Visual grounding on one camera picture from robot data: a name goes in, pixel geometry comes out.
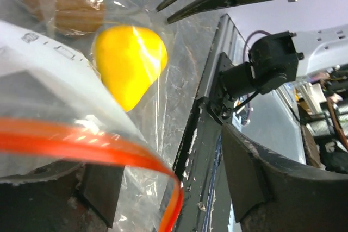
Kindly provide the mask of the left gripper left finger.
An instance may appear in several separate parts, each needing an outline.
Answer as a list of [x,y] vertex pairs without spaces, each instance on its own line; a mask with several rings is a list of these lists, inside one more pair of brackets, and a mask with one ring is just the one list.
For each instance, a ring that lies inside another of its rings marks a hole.
[[56,161],[1,178],[1,231],[107,231],[123,167]]

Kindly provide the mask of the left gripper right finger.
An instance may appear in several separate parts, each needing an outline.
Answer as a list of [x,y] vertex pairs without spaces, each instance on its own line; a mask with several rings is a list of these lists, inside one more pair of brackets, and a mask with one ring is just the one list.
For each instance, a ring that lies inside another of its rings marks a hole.
[[242,231],[347,231],[347,175],[291,160],[230,124],[222,156]]

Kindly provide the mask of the clear zip top bag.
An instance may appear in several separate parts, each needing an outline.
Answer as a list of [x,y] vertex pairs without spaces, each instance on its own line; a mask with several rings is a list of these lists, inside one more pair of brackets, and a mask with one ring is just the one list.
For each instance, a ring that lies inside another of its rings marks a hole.
[[[56,161],[123,167],[113,227],[172,231],[183,204],[172,167],[210,48],[217,17],[174,24],[193,0],[156,11],[162,0],[105,0],[92,34],[65,36],[36,19],[21,0],[1,0],[1,178]],[[95,38],[118,25],[149,28],[168,62],[129,112],[104,86]]]

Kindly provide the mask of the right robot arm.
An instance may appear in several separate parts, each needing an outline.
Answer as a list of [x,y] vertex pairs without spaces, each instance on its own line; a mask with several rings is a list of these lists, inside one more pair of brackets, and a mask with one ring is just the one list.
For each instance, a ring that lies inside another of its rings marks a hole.
[[[192,15],[273,0],[195,0],[167,18],[169,24]],[[303,83],[308,77],[347,63],[347,25],[309,32],[282,32],[256,41],[249,60],[219,68],[209,87],[208,112],[218,124],[225,124],[237,111],[234,101],[254,98],[285,83]]]

